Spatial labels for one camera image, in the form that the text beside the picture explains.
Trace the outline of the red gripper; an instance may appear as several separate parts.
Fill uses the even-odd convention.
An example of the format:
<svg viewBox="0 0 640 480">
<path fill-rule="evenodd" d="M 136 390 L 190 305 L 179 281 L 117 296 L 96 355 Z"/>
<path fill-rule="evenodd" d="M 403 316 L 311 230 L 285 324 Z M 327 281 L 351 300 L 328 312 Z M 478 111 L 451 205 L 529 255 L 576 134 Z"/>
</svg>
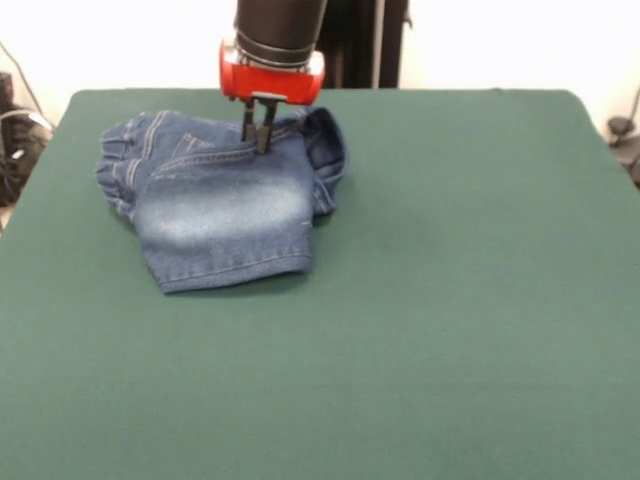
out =
<svg viewBox="0 0 640 480">
<path fill-rule="evenodd" d="M 244 101 L 242 141 L 254 141 L 259 153 L 266 153 L 272 135 L 278 102 L 311 105 L 325 77 L 324 55 L 315 51 L 301 67 L 277 68 L 247 57 L 233 40 L 223 39 L 219 48 L 220 90 L 228 98 Z M 253 98 L 265 107 L 265 116 L 256 130 Z"/>
</svg>

